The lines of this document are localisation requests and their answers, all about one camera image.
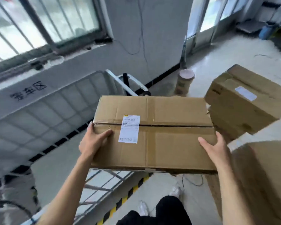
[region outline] cylindrical container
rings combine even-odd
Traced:
[[[259,33],[259,38],[262,40],[267,40],[276,28],[277,25],[274,22],[266,22]]]
[[[195,73],[192,70],[180,70],[174,94],[186,96],[194,78]]]

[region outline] cardboard box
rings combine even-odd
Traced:
[[[252,142],[232,152],[233,168],[256,224],[281,225],[281,141]],[[221,215],[217,175],[205,175]]]
[[[140,116],[137,143],[120,140],[124,115]],[[211,144],[216,143],[203,98],[102,96],[94,123],[97,133],[111,128],[114,134],[96,154],[93,167],[216,173],[197,139],[202,136]]]
[[[237,64],[212,82],[205,100],[231,126],[250,134],[281,117],[281,86]]]
[[[216,113],[212,107],[208,109],[211,121],[213,123],[214,129],[218,131],[220,134],[223,135],[226,143],[230,143],[231,141],[239,138],[241,135],[243,135],[245,132],[237,128],[233,125],[230,125],[223,116]]]

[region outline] shoe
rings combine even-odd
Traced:
[[[138,211],[141,216],[149,215],[149,208],[148,208],[147,204],[142,200],[140,201],[140,203],[138,205]]]
[[[170,192],[169,195],[180,199],[181,194],[182,194],[182,190],[180,189],[179,186],[176,185],[173,187],[172,192]]]

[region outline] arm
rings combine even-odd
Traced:
[[[254,225],[251,212],[237,184],[231,165],[231,152],[223,136],[216,132],[217,144],[210,145],[202,137],[198,140],[214,162],[221,188],[223,225]]]
[[[52,200],[47,211],[41,216],[38,225],[71,225],[79,205],[82,189],[90,169],[93,157],[103,140],[112,133],[109,129],[99,135],[94,133],[93,123],[87,128],[86,134],[80,142],[81,155],[76,165]]]

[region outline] yellow and black hazard stripe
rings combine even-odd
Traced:
[[[141,187],[141,185],[147,181],[151,176],[153,175],[153,173],[149,173],[146,177],[143,177],[139,182],[138,185],[134,186],[131,190],[128,191],[128,194],[126,197],[123,197],[119,200],[118,203],[116,203],[116,206],[113,207],[111,210],[109,210],[103,217],[103,219],[101,219],[98,223],[96,223],[96,225],[102,225],[103,223],[105,223],[106,220],[108,220],[110,217],[112,217],[112,215],[128,200],[129,197],[132,196],[133,193],[136,192],[136,190],[138,190],[139,187]]]

